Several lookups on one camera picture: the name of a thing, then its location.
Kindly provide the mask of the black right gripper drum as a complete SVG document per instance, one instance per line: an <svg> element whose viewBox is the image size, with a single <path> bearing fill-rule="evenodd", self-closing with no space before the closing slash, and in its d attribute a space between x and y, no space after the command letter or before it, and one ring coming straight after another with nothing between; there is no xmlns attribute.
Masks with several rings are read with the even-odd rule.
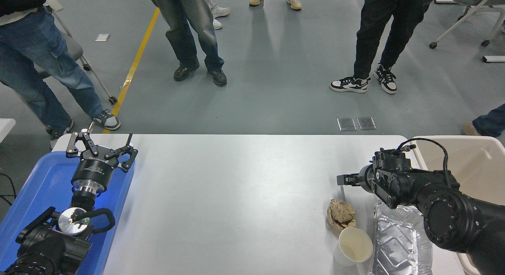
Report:
<svg viewBox="0 0 505 275"><path fill-rule="evenodd" d="M358 183L359 185L366 191L372 194L375 194L373 190L373 181L374 181L374 171L373 165L370 164L368 166L363 167L358 174Z"/></svg>

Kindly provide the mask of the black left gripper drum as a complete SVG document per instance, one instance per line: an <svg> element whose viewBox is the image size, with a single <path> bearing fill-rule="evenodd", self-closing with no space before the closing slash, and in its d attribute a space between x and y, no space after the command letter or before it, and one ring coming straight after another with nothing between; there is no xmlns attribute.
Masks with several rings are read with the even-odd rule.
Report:
<svg viewBox="0 0 505 275"><path fill-rule="evenodd" d="M97 191L105 191L108 188L114 169L118 166L118 157L105 160L105 155L111 155L111 148L98 148L98 155L94 156L90 150L82 151L80 162L71 179L75 188L80 188L88 180L98 184Z"/></svg>

